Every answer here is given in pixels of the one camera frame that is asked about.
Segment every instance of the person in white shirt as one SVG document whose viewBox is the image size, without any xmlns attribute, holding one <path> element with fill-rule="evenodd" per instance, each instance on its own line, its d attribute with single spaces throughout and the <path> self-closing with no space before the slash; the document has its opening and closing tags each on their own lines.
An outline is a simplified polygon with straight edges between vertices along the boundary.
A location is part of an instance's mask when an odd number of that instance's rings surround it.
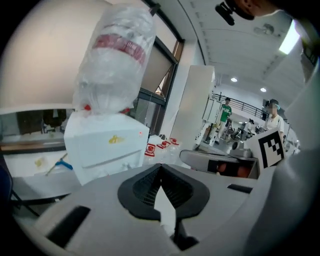
<svg viewBox="0 0 320 256">
<path fill-rule="evenodd" d="M 255 122 L 250 119 L 249 122 L 247 122 L 243 128 L 243 131 L 242 131 L 242 134 L 241 134 L 241 141 L 245 141 L 246 140 L 246 137 L 247 137 L 247 134 L 248 132 L 251 133 L 251 128 L 252 128 L 252 125 L 254 125 Z"/>
<path fill-rule="evenodd" d="M 285 132 L 285 121 L 280 115 L 278 115 L 279 109 L 279 102 L 276 99 L 271 99 L 267 105 L 267 110 L 270 115 L 263 128 L 266 130 L 278 128 L 281 139 L 283 140 Z"/>
</svg>

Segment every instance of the white shirt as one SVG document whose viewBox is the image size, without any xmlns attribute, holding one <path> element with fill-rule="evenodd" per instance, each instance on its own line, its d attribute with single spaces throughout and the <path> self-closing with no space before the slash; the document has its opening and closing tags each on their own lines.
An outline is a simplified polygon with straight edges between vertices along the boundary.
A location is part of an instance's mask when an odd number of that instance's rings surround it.
<svg viewBox="0 0 320 256">
<path fill-rule="evenodd" d="M 249 130 L 251 131 L 251 126 L 252 126 L 251 123 L 250 123 L 250 122 L 247 122 L 247 123 L 245 124 L 243 130 L 244 130 L 245 132 L 248 132 Z"/>
<path fill-rule="evenodd" d="M 285 132 L 285 121 L 278 114 L 273 119 L 272 119 L 272 115 L 270 115 L 269 119 L 265 122 L 263 128 L 265 128 L 267 130 L 278 128 L 279 132 L 284 133 Z"/>
</svg>

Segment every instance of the ceiling fixture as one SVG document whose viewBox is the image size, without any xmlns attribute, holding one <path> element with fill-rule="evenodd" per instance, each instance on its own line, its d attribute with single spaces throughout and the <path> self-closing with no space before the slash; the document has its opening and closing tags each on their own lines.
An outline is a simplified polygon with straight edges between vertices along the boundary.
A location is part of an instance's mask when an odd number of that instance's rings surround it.
<svg viewBox="0 0 320 256">
<path fill-rule="evenodd" d="M 286 34 L 279 50 L 284 54 L 289 54 L 298 42 L 300 35 L 295 29 L 295 21 L 292 20 L 288 33 Z"/>
</svg>

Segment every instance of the green shirt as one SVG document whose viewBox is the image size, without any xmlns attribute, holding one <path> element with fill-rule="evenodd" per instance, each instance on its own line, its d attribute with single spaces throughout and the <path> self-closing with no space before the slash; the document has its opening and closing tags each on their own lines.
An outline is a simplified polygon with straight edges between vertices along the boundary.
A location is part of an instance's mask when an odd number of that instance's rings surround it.
<svg viewBox="0 0 320 256">
<path fill-rule="evenodd" d="M 221 122 L 226 122 L 228 117 L 232 114 L 232 110 L 230 106 L 222 105 L 222 114 L 221 114 Z"/>
</svg>

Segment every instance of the person in green shirt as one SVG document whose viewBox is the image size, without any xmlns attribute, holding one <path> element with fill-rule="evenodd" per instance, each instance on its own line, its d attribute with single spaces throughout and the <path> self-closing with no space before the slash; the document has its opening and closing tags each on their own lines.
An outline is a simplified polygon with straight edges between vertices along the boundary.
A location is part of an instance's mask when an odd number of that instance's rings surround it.
<svg viewBox="0 0 320 256">
<path fill-rule="evenodd" d="M 217 141 L 215 142 L 217 144 L 219 144 L 220 137 L 221 137 L 221 135 L 223 134 L 223 132 L 225 130 L 227 119 L 232 114 L 232 109 L 229 106 L 230 101 L 231 101 L 230 98 L 228 98 L 228 97 L 225 98 L 225 104 L 223 104 L 222 107 L 221 107 L 222 114 L 221 114 L 221 118 L 220 118 L 220 126 L 219 126 L 218 138 L 217 138 Z"/>
</svg>

